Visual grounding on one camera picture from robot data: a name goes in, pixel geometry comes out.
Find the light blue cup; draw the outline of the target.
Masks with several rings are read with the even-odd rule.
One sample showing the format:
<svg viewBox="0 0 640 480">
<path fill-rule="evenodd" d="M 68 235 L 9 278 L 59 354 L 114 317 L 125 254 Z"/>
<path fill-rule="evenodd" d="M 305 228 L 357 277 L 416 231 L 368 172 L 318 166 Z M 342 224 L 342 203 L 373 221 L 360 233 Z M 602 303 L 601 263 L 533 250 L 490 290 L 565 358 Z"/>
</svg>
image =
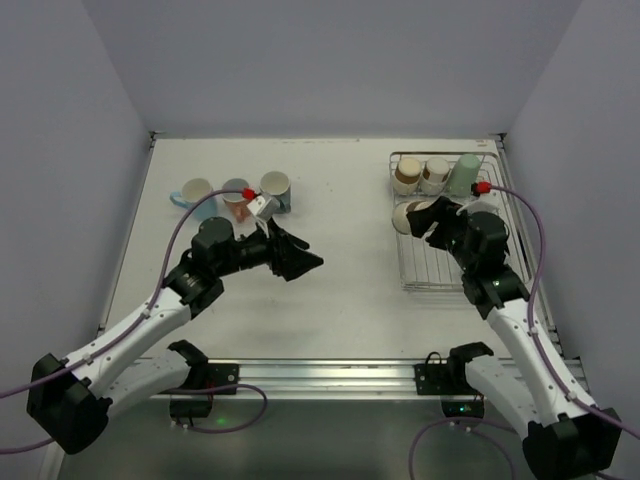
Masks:
<svg viewBox="0 0 640 480">
<path fill-rule="evenodd" d="M 212 185 L 203 178 L 194 178 L 187 181 L 180 191 L 169 194 L 169 200 L 175 206 L 188 210 L 199 200 L 213 192 Z M 207 198 L 191 214 L 197 221 L 204 221 L 218 215 L 218 206 L 215 197 Z"/>
</svg>

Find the pink dotted mug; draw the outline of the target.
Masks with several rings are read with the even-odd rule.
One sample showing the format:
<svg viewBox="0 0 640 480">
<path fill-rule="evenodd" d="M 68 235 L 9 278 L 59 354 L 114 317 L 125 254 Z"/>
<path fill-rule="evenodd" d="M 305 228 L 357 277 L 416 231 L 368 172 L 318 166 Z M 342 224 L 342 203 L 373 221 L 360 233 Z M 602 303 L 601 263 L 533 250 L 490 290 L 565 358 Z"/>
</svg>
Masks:
<svg viewBox="0 0 640 480">
<path fill-rule="evenodd" d="M 242 178 L 231 178 L 222 186 L 223 190 L 229 190 L 229 193 L 224 193 L 222 197 L 237 223 L 243 223 L 250 217 L 249 201 L 242 195 L 242 192 L 248 187 L 249 183 Z"/>
</svg>

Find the brown white cup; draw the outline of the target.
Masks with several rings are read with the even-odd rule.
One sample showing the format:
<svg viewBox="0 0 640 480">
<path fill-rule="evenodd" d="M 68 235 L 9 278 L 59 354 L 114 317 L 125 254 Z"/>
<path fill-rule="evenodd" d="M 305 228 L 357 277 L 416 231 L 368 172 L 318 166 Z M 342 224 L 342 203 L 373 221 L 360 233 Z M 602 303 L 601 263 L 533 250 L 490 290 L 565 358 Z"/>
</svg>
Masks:
<svg viewBox="0 0 640 480">
<path fill-rule="evenodd" d="M 419 180 L 420 190 L 425 195 L 439 195 L 444 190 L 449 172 L 450 165 L 445 158 L 439 156 L 428 158 Z"/>
<path fill-rule="evenodd" d="M 407 214 L 413 211 L 424 210 L 435 202 L 434 199 L 413 200 L 398 204 L 392 212 L 392 225 L 397 233 L 411 235 L 411 228 Z"/>
<path fill-rule="evenodd" d="M 419 184 L 421 162 L 414 157 L 402 156 L 392 177 L 392 187 L 399 195 L 413 194 Z"/>
</svg>

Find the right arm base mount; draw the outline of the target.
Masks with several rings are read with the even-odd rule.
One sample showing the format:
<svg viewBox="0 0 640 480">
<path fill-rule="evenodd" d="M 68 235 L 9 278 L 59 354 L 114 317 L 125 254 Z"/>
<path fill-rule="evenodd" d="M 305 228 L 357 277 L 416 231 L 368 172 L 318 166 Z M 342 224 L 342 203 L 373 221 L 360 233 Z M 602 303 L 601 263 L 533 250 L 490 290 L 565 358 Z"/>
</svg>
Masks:
<svg viewBox="0 0 640 480">
<path fill-rule="evenodd" d="M 438 396 L 445 417 L 482 419 L 485 414 L 484 395 L 468 384 L 465 366 L 476 357 L 493 355 L 493 350 L 482 342 L 453 347 L 446 358 L 432 351 L 413 365 L 416 393 L 419 396 Z"/>
</svg>

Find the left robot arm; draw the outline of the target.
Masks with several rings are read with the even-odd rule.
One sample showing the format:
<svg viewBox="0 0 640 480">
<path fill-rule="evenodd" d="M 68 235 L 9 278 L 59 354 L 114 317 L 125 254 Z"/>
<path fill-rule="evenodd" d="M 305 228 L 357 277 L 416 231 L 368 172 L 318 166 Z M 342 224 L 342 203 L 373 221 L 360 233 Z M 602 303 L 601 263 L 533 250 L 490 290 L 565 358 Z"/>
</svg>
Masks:
<svg viewBox="0 0 640 480">
<path fill-rule="evenodd" d="M 224 292 L 223 277 L 267 266 L 274 276 L 293 281 L 323 263 L 307 242 L 273 220 L 248 236 L 236 236 L 222 217 L 202 222 L 190 248 L 140 307 L 65 358 L 47 354 L 36 362 L 27 413 L 65 453 L 77 454 L 140 401 L 213 386 L 205 354 L 185 340 L 149 361 L 139 358 L 210 307 Z"/>
</svg>

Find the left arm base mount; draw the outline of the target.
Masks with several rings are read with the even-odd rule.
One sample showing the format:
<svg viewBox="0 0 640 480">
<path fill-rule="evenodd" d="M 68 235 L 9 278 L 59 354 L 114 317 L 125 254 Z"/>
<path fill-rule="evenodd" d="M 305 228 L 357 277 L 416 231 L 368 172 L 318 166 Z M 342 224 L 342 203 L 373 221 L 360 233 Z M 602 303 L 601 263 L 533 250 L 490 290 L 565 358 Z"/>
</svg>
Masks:
<svg viewBox="0 0 640 480">
<path fill-rule="evenodd" d="M 236 363 L 210 363 L 208 357 L 186 340 L 171 343 L 170 351 L 178 353 L 188 366 L 188 374 L 177 390 L 205 390 L 233 385 L 222 395 L 235 395 L 238 384 L 239 365 Z M 214 395 L 198 394 L 194 399 L 171 400 L 169 415 L 174 421 L 187 421 L 194 425 L 195 419 L 207 418 L 214 405 Z"/>
</svg>

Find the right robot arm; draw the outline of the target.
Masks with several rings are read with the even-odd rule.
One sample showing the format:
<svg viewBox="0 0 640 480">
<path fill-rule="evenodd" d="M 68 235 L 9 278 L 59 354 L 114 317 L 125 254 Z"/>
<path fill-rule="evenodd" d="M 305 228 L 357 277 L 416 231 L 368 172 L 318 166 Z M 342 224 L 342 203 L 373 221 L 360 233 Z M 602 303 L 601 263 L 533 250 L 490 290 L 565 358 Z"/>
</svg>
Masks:
<svg viewBox="0 0 640 480">
<path fill-rule="evenodd" d="M 621 429 L 580 385 L 533 311 L 531 294 L 508 265 L 510 232 L 500 216 L 466 211 L 446 197 L 406 215 L 410 232 L 453 257 L 463 292 L 498 335 L 522 378 L 507 373 L 488 347 L 450 352 L 454 379 L 482 394 L 517 433 L 538 479 L 575 479 L 610 467 Z"/>
</svg>

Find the grey blue mug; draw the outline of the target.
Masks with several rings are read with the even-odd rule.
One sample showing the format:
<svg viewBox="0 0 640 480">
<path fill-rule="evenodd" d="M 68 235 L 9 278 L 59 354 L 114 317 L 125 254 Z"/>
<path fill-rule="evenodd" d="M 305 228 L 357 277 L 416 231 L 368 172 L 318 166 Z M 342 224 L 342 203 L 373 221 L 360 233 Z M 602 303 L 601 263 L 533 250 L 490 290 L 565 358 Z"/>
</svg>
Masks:
<svg viewBox="0 0 640 480">
<path fill-rule="evenodd" d="M 277 212 L 288 214 L 291 212 L 291 180 L 281 171 L 265 173 L 259 182 L 262 193 L 266 193 L 279 201 Z"/>
</svg>

